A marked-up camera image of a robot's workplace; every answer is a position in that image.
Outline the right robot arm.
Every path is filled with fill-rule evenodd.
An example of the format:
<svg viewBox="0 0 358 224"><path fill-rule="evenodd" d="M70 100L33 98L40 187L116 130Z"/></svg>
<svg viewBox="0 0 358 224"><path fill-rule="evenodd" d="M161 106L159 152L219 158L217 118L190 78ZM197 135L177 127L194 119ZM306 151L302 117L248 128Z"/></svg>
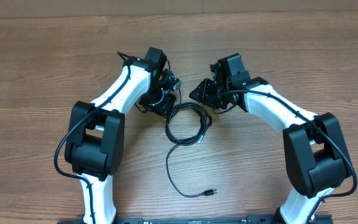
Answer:
<svg viewBox="0 0 358 224"><path fill-rule="evenodd" d="M338 119L304 110L278 94L261 77L251 78L241 55L233 54L210 66L214 77L204 79L189 97L216 114L238 106L258 116L282 135L287 176L292 188L273 215L249 215L249 223L332 223L329 215L317 215L328 198L348 196L357 188ZM352 188L334 193L352 177Z"/></svg>

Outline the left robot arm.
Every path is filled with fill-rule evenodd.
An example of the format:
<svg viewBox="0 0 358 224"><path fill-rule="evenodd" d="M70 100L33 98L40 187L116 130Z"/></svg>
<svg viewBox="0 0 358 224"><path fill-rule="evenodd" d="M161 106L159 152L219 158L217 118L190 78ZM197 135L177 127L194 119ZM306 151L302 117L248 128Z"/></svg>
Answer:
<svg viewBox="0 0 358 224"><path fill-rule="evenodd" d="M78 223L117 222L112 181L123 157L126 115L140 104L167 117L181 85L160 49L149 48L143 58L119 56L123 65L117 80L93 101L75 103L63 138L65 160L83 191L85 213Z"/></svg>

